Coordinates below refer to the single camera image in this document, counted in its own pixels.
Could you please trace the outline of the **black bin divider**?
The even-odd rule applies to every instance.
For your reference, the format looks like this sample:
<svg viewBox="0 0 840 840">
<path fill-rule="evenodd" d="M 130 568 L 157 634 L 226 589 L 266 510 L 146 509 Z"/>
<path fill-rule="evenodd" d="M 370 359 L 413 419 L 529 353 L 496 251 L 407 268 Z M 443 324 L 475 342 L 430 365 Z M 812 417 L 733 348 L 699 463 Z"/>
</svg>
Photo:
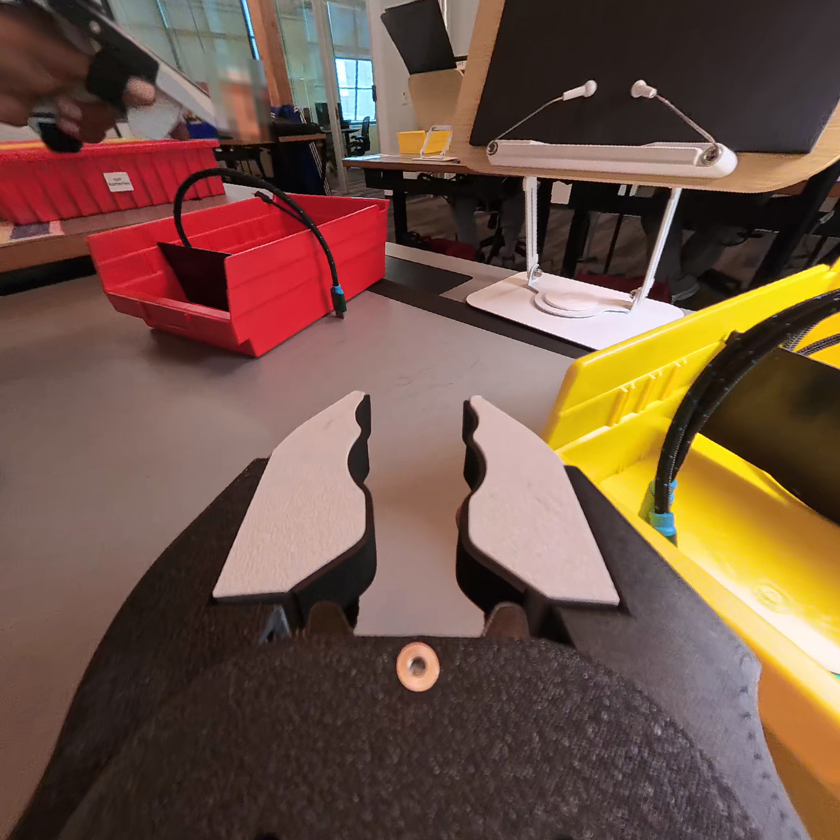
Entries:
<svg viewBox="0 0 840 840">
<path fill-rule="evenodd" d="M 225 263 L 230 254 L 163 242 L 158 248 L 188 302 L 229 312 Z"/>
<path fill-rule="evenodd" d="M 743 376 L 701 430 L 839 523 L 839 370 L 774 349 Z"/>
</svg>

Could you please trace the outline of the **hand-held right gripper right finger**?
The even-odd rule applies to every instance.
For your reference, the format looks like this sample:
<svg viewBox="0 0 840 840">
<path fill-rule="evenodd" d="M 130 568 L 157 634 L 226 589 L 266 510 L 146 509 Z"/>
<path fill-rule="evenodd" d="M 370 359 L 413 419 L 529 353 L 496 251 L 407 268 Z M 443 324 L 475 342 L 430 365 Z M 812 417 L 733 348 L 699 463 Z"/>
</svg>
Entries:
<svg viewBox="0 0 840 840">
<path fill-rule="evenodd" d="M 469 494 L 458 535 L 468 555 L 518 593 L 617 607 L 620 595 L 562 459 L 482 396 L 465 402 Z"/>
</svg>

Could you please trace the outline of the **red plastic bin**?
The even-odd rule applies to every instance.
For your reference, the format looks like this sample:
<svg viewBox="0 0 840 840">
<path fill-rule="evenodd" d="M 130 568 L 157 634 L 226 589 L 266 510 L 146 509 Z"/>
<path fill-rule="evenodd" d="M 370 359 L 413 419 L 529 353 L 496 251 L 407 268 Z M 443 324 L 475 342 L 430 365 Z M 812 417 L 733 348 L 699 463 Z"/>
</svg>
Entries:
<svg viewBox="0 0 840 840">
<path fill-rule="evenodd" d="M 320 243 L 289 213 L 251 197 L 183 218 L 190 246 L 221 251 L 229 312 L 188 302 L 158 243 L 182 245 L 173 217 L 87 240 L 117 312 L 152 328 L 258 358 L 333 313 L 332 276 Z"/>
<path fill-rule="evenodd" d="M 170 204 L 184 180 L 216 168 L 215 140 L 109 140 L 76 153 L 3 143 L 1 217 L 15 225 Z"/>
</svg>

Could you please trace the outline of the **wooden office desk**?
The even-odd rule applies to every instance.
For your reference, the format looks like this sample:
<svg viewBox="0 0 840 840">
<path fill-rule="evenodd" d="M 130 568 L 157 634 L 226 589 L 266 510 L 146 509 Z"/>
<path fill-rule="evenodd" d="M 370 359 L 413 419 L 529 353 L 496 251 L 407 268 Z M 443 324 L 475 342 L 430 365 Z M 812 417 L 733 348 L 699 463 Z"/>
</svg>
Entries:
<svg viewBox="0 0 840 840">
<path fill-rule="evenodd" d="M 408 244 L 409 228 L 406 199 L 409 196 L 460 198 L 473 196 L 479 203 L 495 206 L 512 192 L 505 187 L 503 176 L 476 175 L 456 161 L 411 155 L 370 154 L 343 161 L 346 170 L 361 170 L 367 187 L 393 194 L 396 242 Z M 589 233 L 589 214 L 639 216 L 652 209 L 655 189 L 639 187 L 634 195 L 627 188 L 623 195 L 615 184 L 572 182 L 570 198 L 565 202 L 574 213 L 563 254 L 563 268 L 577 267 L 583 255 L 585 236 Z M 836 200 L 829 211 L 822 210 L 829 198 Z M 791 263 L 801 242 L 818 237 L 805 262 L 805 267 L 838 258 L 838 245 L 828 248 L 830 239 L 838 240 L 838 164 L 806 182 L 783 187 L 777 192 L 757 194 L 713 192 L 685 189 L 679 201 L 683 220 L 688 228 L 707 217 L 737 228 L 750 235 L 770 234 L 770 249 L 755 270 L 749 288 L 780 279 Z"/>
</svg>

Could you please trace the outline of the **person's left hand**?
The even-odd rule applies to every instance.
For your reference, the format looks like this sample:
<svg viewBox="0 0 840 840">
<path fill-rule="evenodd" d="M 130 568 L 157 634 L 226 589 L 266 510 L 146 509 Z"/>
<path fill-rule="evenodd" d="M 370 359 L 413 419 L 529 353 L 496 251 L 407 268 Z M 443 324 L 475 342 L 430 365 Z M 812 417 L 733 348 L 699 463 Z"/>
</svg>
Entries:
<svg viewBox="0 0 840 840">
<path fill-rule="evenodd" d="M 60 132 L 83 144 L 102 141 L 121 109 L 80 98 L 90 58 L 41 10 L 2 2 L 1 124 L 22 129 L 44 102 L 52 104 Z"/>
</svg>

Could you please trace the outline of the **white board stand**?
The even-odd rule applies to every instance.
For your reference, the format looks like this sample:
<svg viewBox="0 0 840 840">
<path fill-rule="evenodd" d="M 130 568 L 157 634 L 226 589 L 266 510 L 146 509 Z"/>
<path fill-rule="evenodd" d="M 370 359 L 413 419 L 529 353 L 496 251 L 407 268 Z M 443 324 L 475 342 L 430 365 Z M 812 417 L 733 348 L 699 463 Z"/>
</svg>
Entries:
<svg viewBox="0 0 840 840">
<path fill-rule="evenodd" d="M 505 280 L 472 292 L 466 303 L 473 309 L 506 321 L 579 344 L 603 350 L 683 317 L 670 303 L 650 300 L 658 266 L 683 191 L 670 189 L 641 286 L 623 292 L 566 276 L 546 273 L 539 263 L 538 179 L 536 171 L 561 170 L 599 174 L 670 176 L 717 180 L 734 172 L 738 157 L 645 80 L 631 86 L 635 99 L 653 100 L 672 111 L 702 138 L 702 142 L 656 142 L 642 145 L 543 143 L 510 140 L 508 129 L 486 147 L 490 165 L 519 167 L 526 207 L 526 269 Z"/>
<path fill-rule="evenodd" d="M 417 157 L 419 161 L 457 161 L 457 156 L 450 153 L 453 138 L 451 124 L 435 124 L 426 132 L 423 145 Z"/>
</svg>

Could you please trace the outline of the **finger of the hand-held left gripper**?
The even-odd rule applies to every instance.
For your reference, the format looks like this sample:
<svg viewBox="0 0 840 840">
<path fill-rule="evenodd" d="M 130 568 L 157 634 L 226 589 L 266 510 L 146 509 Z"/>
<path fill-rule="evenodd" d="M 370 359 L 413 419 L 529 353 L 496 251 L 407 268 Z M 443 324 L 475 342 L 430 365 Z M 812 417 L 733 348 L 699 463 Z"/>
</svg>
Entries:
<svg viewBox="0 0 840 840">
<path fill-rule="evenodd" d="M 154 86 L 154 104 L 127 110 L 129 132 L 136 140 L 171 139 L 173 132 L 188 118 L 217 126 L 210 96 L 177 69 L 159 61 Z"/>
</svg>

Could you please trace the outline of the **wooden support post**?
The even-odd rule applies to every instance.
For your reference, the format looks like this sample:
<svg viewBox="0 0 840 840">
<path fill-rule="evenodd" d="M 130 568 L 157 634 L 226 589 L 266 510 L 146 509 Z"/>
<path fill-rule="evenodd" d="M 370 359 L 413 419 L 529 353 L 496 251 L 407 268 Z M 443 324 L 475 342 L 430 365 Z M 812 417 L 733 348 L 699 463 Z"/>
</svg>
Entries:
<svg viewBox="0 0 840 840">
<path fill-rule="evenodd" d="M 274 1 L 247 1 L 259 60 L 266 74 L 269 103 L 273 108 L 293 104 L 285 49 Z"/>
</svg>

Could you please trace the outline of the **wooden edged table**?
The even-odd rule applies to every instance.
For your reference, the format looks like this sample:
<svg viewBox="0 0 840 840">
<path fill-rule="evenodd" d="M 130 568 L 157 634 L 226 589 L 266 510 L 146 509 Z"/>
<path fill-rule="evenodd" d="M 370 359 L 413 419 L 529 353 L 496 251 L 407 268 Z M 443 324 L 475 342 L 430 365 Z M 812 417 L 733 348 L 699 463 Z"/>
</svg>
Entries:
<svg viewBox="0 0 840 840">
<path fill-rule="evenodd" d="M 90 236 L 171 217 L 172 213 L 173 205 L 165 204 L 29 226 L 2 220 L 1 270 L 23 270 L 89 257 Z"/>
</svg>

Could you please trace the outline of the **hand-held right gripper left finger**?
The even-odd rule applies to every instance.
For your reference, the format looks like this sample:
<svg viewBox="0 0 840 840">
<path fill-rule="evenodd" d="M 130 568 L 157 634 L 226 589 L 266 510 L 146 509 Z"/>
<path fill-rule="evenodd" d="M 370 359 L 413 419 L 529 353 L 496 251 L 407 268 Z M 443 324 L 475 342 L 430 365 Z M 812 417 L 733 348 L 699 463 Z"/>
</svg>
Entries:
<svg viewBox="0 0 840 840">
<path fill-rule="evenodd" d="M 359 584 L 339 583 L 333 598 L 352 602 L 371 584 L 371 400 L 350 392 L 312 416 L 272 451 L 213 588 L 217 602 L 299 603 L 329 588 L 328 574 L 360 560 Z"/>
</svg>

